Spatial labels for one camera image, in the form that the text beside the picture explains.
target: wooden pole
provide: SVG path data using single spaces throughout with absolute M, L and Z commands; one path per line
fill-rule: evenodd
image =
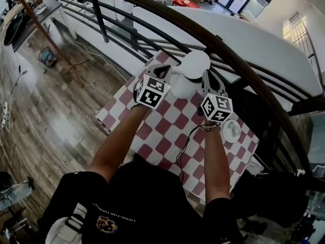
M 25 0 L 19 0 L 19 1 L 24 6 L 27 14 L 33 20 L 36 27 L 42 32 L 42 34 L 46 37 L 46 39 L 49 41 L 49 43 L 54 47 L 56 52 L 58 54 L 60 54 L 60 56 L 69 64 L 70 67 L 73 67 L 74 65 L 71 63 L 71 61 L 65 56 L 65 54 L 61 51 L 61 49 L 55 44 L 55 42 L 52 40 L 52 38 L 47 34 L 46 30 L 42 27 L 41 23 L 38 21 L 37 17 L 34 15 L 33 11 L 30 9 L 30 7 L 26 3 L 26 1 Z

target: white plate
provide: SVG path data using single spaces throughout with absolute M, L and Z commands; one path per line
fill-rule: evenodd
M 223 137 L 229 143 L 235 143 L 240 137 L 240 125 L 236 120 L 229 119 L 222 128 Z
M 44 6 L 44 7 L 40 8 L 40 9 L 38 9 L 38 10 L 36 11 L 36 14 L 37 14 L 37 15 L 40 15 L 41 13 L 43 13 L 43 12 L 45 11 L 45 9 L 46 9 L 46 6 Z

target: red object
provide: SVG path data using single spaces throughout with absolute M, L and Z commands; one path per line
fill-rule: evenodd
M 190 0 L 187 0 L 189 1 L 188 4 L 186 4 L 184 1 L 186 0 L 173 0 L 173 5 L 191 7 L 191 8 L 201 8 L 201 6 L 199 6 L 197 3 L 194 3 Z

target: printed logo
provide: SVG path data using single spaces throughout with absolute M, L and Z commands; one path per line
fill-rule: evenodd
M 108 217 L 99 216 L 96 226 L 104 233 L 115 233 L 117 231 L 117 225 Z

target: person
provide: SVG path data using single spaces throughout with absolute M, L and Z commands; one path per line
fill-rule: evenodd
M 148 110 L 133 107 L 99 147 L 88 171 L 62 177 L 39 221 L 39 243 L 202 238 L 242 243 L 219 126 L 206 132 L 207 205 L 202 218 L 187 201 L 177 175 L 139 157 L 120 167 Z

